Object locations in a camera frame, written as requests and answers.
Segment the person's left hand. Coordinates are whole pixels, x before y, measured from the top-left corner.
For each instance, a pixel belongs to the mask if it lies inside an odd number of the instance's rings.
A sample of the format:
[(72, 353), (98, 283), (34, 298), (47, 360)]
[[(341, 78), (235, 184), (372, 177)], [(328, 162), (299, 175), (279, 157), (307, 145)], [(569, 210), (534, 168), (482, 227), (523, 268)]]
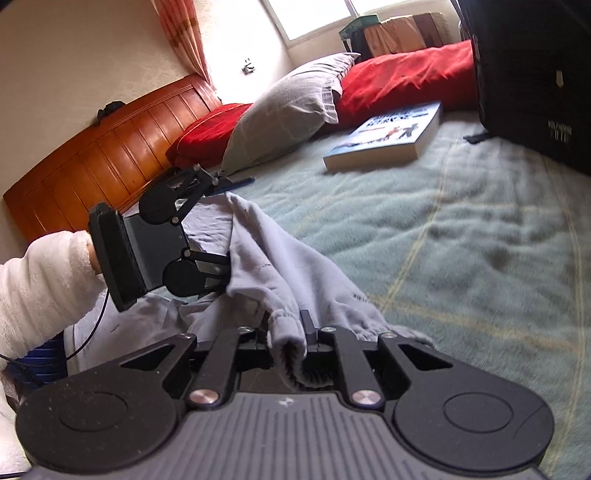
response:
[(99, 264), (99, 261), (98, 261), (97, 255), (96, 255), (93, 242), (91, 240), (87, 241), (86, 249), (87, 249), (90, 265), (92, 266), (93, 271), (95, 272), (96, 275), (101, 274), (102, 269), (101, 269), (101, 266)]

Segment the left forearm white fleece sleeve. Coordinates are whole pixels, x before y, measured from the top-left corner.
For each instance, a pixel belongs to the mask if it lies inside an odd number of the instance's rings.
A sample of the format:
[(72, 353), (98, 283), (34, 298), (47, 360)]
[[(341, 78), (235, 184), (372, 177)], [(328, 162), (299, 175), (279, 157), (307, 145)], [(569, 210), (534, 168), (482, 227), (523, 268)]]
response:
[(10, 359), (75, 324), (95, 305), (105, 283), (95, 268), (90, 235), (58, 232), (1, 265), (1, 353)]

